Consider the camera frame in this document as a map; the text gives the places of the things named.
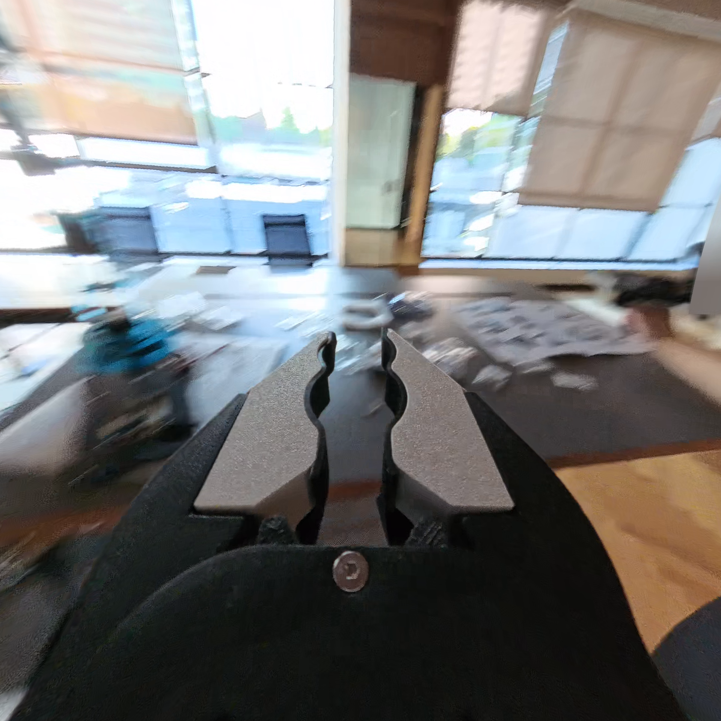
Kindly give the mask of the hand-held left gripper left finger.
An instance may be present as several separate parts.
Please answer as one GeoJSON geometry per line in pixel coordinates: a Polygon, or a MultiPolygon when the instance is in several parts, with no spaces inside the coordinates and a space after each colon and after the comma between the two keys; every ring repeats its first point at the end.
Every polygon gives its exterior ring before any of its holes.
{"type": "Polygon", "coordinates": [[[317,333],[252,387],[193,509],[208,516],[282,516],[303,544],[317,543],[329,492],[326,433],[337,337],[317,333]]]}

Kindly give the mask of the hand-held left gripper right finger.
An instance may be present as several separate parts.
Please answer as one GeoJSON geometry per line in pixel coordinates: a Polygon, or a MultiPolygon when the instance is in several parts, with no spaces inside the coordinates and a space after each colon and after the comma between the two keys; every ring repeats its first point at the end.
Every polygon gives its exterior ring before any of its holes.
{"type": "Polygon", "coordinates": [[[515,504],[463,388],[392,329],[382,333],[385,402],[377,499],[386,540],[401,546],[427,521],[448,528],[515,504]]]}

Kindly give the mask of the dark desk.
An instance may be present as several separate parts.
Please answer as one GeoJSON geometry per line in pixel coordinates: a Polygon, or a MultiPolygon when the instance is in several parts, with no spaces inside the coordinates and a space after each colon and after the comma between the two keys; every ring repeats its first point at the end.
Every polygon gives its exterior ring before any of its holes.
{"type": "MultiPolygon", "coordinates": [[[[437,309],[435,338],[461,337],[456,306],[491,296],[543,300],[546,293],[530,285],[460,275],[401,278],[392,271],[327,269],[324,272],[262,276],[258,268],[237,268],[229,275],[192,275],[186,282],[210,302],[240,311],[245,320],[238,337],[271,339],[284,344],[286,360],[307,343],[299,328],[277,324],[318,312],[339,326],[344,305],[382,293],[426,291],[437,309]]],[[[392,413],[384,398],[383,374],[342,371],[337,351],[329,377],[330,401],[321,414],[329,459],[329,500],[378,493],[383,439],[392,413]]],[[[719,410],[701,392],[650,355],[569,357],[563,370],[589,374],[595,390],[558,389],[550,380],[522,375],[498,392],[478,394],[551,467],[563,468],[628,461],[645,456],[682,454],[719,447],[719,410]]],[[[117,481],[100,482],[88,492],[49,477],[2,473],[2,546],[26,538],[52,545],[52,538],[74,534],[76,527],[112,524],[140,485],[160,468],[160,461],[140,464],[117,481]],[[50,538],[42,540],[42,534],[50,538]]]]}

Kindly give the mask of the pile of small plastic bags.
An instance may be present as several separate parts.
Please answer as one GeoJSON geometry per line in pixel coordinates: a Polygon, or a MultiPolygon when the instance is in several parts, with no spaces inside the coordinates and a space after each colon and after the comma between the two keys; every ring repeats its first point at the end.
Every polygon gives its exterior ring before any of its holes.
{"type": "Polygon", "coordinates": [[[519,365],[502,364],[480,350],[459,325],[451,309],[442,329],[439,313],[423,320],[409,320],[397,328],[402,339],[408,341],[432,364],[459,383],[499,390],[516,377],[553,376],[561,372],[559,361],[581,356],[560,356],[519,365]]]}

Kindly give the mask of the printed instruction sheet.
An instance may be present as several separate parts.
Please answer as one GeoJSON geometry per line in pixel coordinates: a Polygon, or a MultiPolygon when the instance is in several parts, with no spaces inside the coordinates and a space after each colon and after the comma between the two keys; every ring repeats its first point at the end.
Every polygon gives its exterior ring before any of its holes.
{"type": "Polygon", "coordinates": [[[502,364],[560,356],[629,356],[653,349],[644,336],[555,300],[492,296],[458,306],[455,315],[473,343],[502,364]]]}

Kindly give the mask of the white foam sheet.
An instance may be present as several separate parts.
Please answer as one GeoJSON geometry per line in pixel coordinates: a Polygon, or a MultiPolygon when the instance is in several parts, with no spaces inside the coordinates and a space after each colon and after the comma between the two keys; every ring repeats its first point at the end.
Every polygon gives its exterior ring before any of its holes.
{"type": "Polygon", "coordinates": [[[139,374],[80,378],[2,430],[2,473],[83,473],[122,446],[202,427],[278,367],[278,339],[183,332],[179,349],[139,374]]]}

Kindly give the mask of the frosted glass panel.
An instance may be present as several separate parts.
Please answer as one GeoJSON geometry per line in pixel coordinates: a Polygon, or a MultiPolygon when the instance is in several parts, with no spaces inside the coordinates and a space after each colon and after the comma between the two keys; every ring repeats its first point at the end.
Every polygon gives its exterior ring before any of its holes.
{"type": "Polygon", "coordinates": [[[400,224],[415,84],[350,75],[346,226],[400,224]]]}

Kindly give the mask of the person's dark trousers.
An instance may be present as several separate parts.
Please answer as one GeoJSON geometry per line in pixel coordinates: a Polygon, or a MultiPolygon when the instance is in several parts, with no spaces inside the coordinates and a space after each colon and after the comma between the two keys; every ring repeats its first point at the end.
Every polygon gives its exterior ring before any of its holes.
{"type": "Polygon", "coordinates": [[[720,598],[672,628],[653,660],[688,719],[719,720],[720,598]]]}

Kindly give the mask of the beige roller blind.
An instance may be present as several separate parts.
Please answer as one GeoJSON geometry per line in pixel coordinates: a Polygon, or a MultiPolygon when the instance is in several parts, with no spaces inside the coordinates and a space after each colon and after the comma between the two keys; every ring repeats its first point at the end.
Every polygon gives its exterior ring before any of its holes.
{"type": "Polygon", "coordinates": [[[2,1],[2,123],[194,146],[191,2],[2,1]]]}
{"type": "Polygon", "coordinates": [[[464,2],[447,87],[449,110],[527,115],[552,13],[513,2],[464,2]]]}
{"type": "Polygon", "coordinates": [[[539,90],[520,205],[652,213],[719,86],[719,28],[631,2],[575,2],[539,90]]]}

